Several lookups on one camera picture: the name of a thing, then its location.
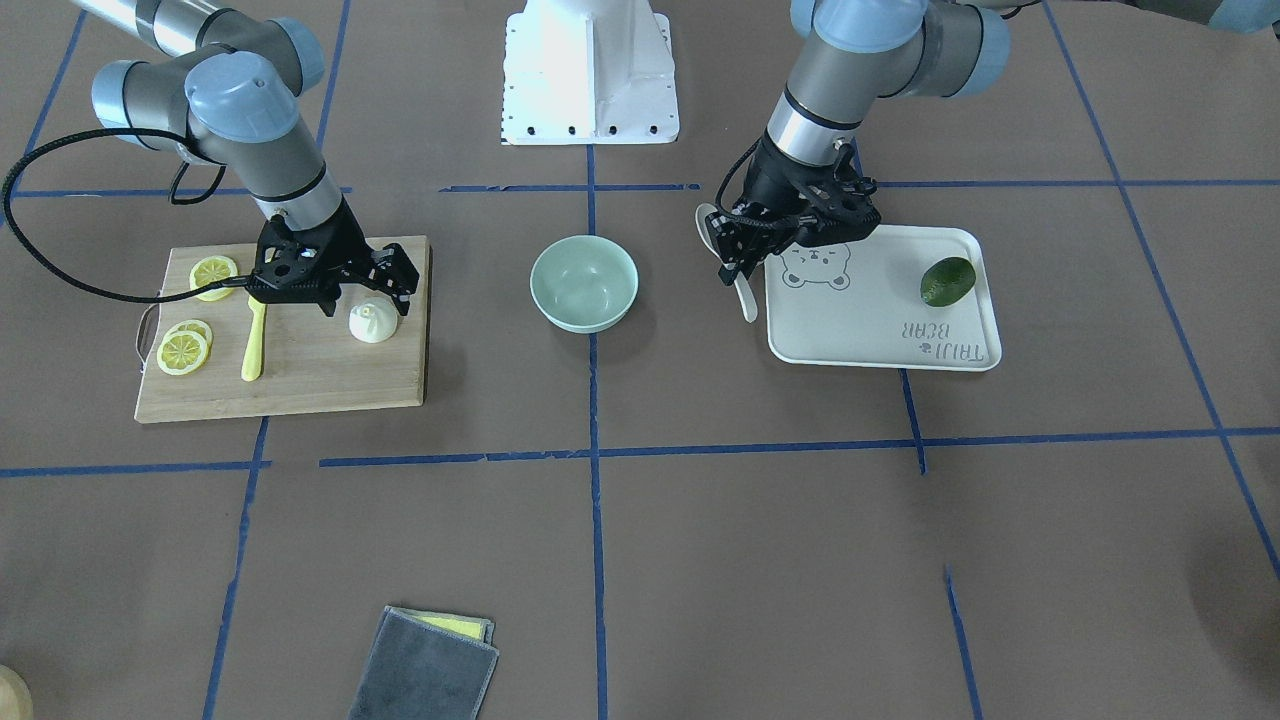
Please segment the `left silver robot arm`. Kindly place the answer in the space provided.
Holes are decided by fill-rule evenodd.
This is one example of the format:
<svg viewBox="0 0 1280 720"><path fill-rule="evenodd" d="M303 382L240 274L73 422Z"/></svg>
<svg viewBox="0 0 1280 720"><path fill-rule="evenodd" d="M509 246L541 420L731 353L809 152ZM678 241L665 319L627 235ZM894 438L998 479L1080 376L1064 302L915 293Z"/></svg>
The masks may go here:
<svg viewBox="0 0 1280 720"><path fill-rule="evenodd" d="M1020 1L795 1L803 49L762 136L733 164L740 195L698 218L718 277L748 281L769 256L867 238L876 182L854 165L873 104L986 91L1011 53Z"/></svg>

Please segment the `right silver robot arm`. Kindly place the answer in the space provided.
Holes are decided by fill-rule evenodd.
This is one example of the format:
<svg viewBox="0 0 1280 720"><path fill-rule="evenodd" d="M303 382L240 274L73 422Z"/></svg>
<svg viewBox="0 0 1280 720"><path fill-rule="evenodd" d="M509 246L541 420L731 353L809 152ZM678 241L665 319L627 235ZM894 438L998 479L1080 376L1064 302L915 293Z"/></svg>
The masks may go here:
<svg viewBox="0 0 1280 720"><path fill-rule="evenodd" d="M256 20L212 1L84 1L82 8L164 53L95 77L102 126L192 164L234 172L265 215L243 281L261 304L315 304L333 315L344 283L385 293L401 315L420 274L398 243L369 247L332 178L300 96L325 54L292 18Z"/></svg>

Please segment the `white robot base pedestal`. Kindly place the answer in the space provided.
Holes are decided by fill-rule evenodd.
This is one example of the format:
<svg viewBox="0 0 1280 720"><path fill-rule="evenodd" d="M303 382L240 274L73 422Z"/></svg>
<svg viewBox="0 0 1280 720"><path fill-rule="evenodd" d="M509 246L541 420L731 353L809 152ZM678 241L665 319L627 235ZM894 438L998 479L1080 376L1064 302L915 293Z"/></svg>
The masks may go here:
<svg viewBox="0 0 1280 720"><path fill-rule="evenodd" d="M503 145L678 138L671 24L650 3L527 1L504 41Z"/></svg>

